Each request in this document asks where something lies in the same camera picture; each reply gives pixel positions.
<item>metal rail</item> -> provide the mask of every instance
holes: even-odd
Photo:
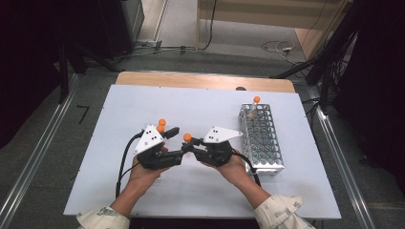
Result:
[[[319,97],[319,93],[314,86],[309,87],[309,95],[311,98]],[[330,150],[336,162],[339,174],[343,179],[346,190],[348,191],[354,212],[357,214],[357,218],[361,228],[376,228],[373,222],[373,218],[370,215],[369,208],[367,207],[367,203],[363,199],[361,191],[358,188],[355,178],[352,174],[352,170],[348,162],[346,161],[345,155],[343,154],[336,135],[334,134],[329,117],[325,116],[319,107],[316,109],[316,112],[318,114],[322,129],[325,133],[325,137],[327,138],[327,141],[330,145]]]
[[[163,18],[164,18],[164,15],[166,14],[168,3],[169,3],[169,0],[165,0],[164,3],[163,3],[163,8],[161,9],[161,12],[160,12],[159,21],[158,21],[158,24],[156,26],[155,33],[153,35],[153,40],[154,41],[158,41],[158,39],[159,39],[161,24],[163,23]]]
[[[53,136],[56,133],[57,128],[59,127],[59,124],[63,119],[63,116],[65,115],[66,111],[69,108],[69,105],[71,104],[71,101],[75,95],[75,91],[80,80],[81,80],[80,75],[78,74],[73,75],[69,86],[71,91],[69,92],[65,101],[56,107],[56,110],[51,118],[51,121],[48,123],[45,132],[39,139],[35,149],[32,152],[32,155],[30,156],[30,159],[27,161],[20,176],[11,187],[6,197],[6,200],[4,201],[1,207],[0,228],[2,229],[9,228],[15,212],[21,200],[25,196],[31,181],[35,176],[36,170],[41,164],[44,155],[47,153],[48,147],[52,142]]]

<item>white triangular marker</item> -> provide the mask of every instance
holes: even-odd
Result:
[[[156,127],[154,125],[148,125],[135,148],[134,154],[140,154],[162,142],[163,137],[159,134],[158,130],[156,130]]]
[[[229,130],[222,127],[213,126],[203,139],[205,143],[221,143],[233,137],[242,136],[242,132]]]

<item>person's left hand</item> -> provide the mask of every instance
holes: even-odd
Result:
[[[134,156],[134,160],[132,162],[133,166],[138,163],[137,157]],[[160,174],[168,169],[169,168],[149,170],[143,168],[141,164],[138,164],[131,170],[131,175],[129,176],[126,188],[134,188],[141,196],[143,196],[152,186],[155,180],[160,177]]]

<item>white board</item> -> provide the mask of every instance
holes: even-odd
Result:
[[[298,214],[311,219],[340,219],[325,169],[310,132],[298,94],[225,90],[159,88],[113,85],[107,95],[86,155],[65,208],[65,215],[105,205],[115,199],[122,154],[129,139],[147,124],[166,119],[166,130],[180,127],[168,140],[178,150],[182,136],[204,137],[212,126],[239,130],[238,114],[253,96],[272,111],[285,169],[277,177],[261,177],[271,194],[301,196]],[[125,168],[132,162],[134,141]],[[242,140],[230,140],[241,150]],[[128,177],[122,181],[123,188]],[[159,218],[253,218],[245,197],[217,171],[205,167],[194,155],[163,173],[161,179],[136,204],[132,216]]]

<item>floor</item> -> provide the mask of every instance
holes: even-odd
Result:
[[[153,2],[153,5],[145,4],[144,6],[146,8],[145,16],[154,18],[154,20],[149,24],[152,25],[150,27],[152,29],[147,31],[145,27],[145,31],[141,33],[142,40],[162,40],[164,46],[193,46],[196,33],[193,30],[195,20],[191,18],[195,15],[193,14],[195,1]],[[153,25],[159,24],[161,27],[156,30]],[[205,21],[201,21],[201,45],[206,42],[205,35],[208,30],[205,28],[205,24]],[[248,36],[252,33],[257,35],[253,38]],[[293,42],[296,46],[295,52],[287,55],[288,60],[305,61],[292,29],[215,22],[212,44],[205,53],[189,52],[186,55],[179,55],[176,52],[163,52],[143,57],[127,57],[116,60],[115,63],[128,71],[229,73],[268,77],[282,73],[292,66],[275,52],[274,46],[270,46],[274,43],[269,43],[267,50],[262,49],[263,44],[271,41]],[[75,174],[86,152],[109,85],[114,84],[117,79],[117,73],[108,72],[94,62],[89,62],[88,65],[91,68],[86,75],[78,77],[75,96],[67,105],[66,113],[41,158],[42,163],[37,168],[31,185],[26,190],[12,221],[9,222],[10,228],[77,227],[75,217],[63,216],[64,206],[75,182]],[[311,98],[311,95],[309,88],[304,83],[303,73],[292,75],[288,79],[294,83],[295,90],[302,100],[306,100]],[[54,111],[57,109],[58,93],[59,91],[55,90],[50,94],[27,120],[13,141],[0,149],[1,199],[6,199],[8,196],[10,188],[18,179],[52,119]],[[81,107],[86,106],[90,109],[84,120],[80,122],[83,116]],[[306,103],[303,106],[308,111],[312,104]],[[403,218],[405,198],[395,186],[393,177],[384,170],[358,162],[362,153],[356,146],[355,131],[339,117],[333,107],[329,107],[329,111],[335,134],[375,224],[375,227],[369,228],[398,228],[398,225],[405,225],[405,218]],[[324,220],[322,227],[361,228],[345,183],[332,156],[328,140],[316,117],[313,119],[312,128],[342,214],[342,219]]]

